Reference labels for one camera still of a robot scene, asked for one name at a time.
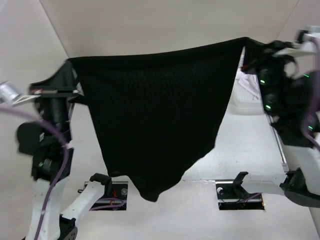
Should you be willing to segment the black tank top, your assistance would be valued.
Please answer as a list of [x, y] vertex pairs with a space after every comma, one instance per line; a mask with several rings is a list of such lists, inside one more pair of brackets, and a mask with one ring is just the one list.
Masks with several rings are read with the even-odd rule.
[[241, 37], [185, 50], [69, 58], [49, 78], [80, 84], [109, 176], [128, 176], [156, 202], [214, 147], [231, 97]]

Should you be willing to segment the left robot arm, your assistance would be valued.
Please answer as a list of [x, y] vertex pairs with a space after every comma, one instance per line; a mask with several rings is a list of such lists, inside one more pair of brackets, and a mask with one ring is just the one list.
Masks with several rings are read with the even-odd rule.
[[16, 131], [18, 151], [32, 157], [35, 200], [27, 240], [73, 240], [80, 220], [95, 209], [99, 199], [112, 195], [112, 180], [96, 173], [74, 202], [61, 211], [64, 188], [71, 173], [74, 149], [70, 120], [75, 87], [30, 86], [27, 98], [39, 117], [28, 117]]

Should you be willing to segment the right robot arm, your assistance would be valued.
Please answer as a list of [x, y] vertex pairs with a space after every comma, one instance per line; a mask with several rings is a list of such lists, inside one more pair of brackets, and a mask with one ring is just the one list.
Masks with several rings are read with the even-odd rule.
[[262, 104], [281, 158], [280, 173], [240, 172], [230, 187], [239, 203], [261, 194], [284, 196], [308, 208], [320, 206], [320, 45], [310, 35], [275, 40], [245, 53], [242, 71], [255, 74]]

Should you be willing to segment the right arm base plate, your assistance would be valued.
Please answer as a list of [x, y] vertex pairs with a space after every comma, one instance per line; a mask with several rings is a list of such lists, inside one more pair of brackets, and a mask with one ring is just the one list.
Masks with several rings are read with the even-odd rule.
[[217, 204], [221, 211], [265, 210], [261, 193], [248, 193], [233, 181], [216, 181]]

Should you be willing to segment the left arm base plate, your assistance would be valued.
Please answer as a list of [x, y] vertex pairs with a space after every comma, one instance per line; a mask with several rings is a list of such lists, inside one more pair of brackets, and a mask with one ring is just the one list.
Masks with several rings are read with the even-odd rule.
[[128, 182], [114, 181], [110, 192], [105, 192], [94, 205], [91, 211], [126, 211], [128, 197]]

